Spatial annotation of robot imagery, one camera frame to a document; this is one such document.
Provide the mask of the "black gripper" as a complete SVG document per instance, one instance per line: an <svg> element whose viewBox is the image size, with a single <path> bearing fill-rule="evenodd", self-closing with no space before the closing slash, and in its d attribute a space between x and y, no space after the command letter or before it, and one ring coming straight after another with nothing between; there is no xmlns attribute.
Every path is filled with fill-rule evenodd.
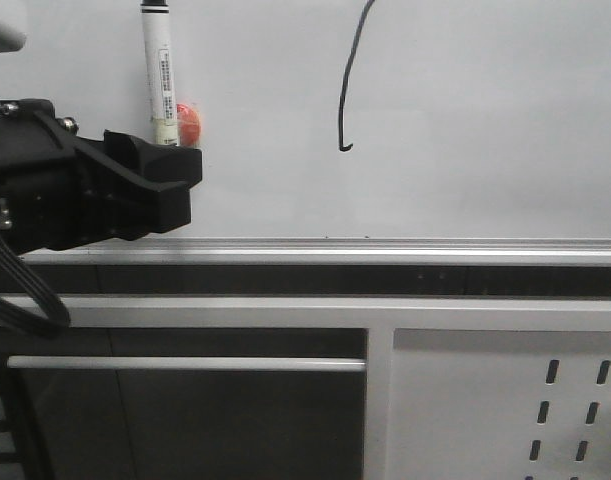
<svg viewBox="0 0 611 480"><path fill-rule="evenodd" d="M191 222L199 149L78 130L49 100L0 99L0 238L14 253L133 241Z"/></svg>

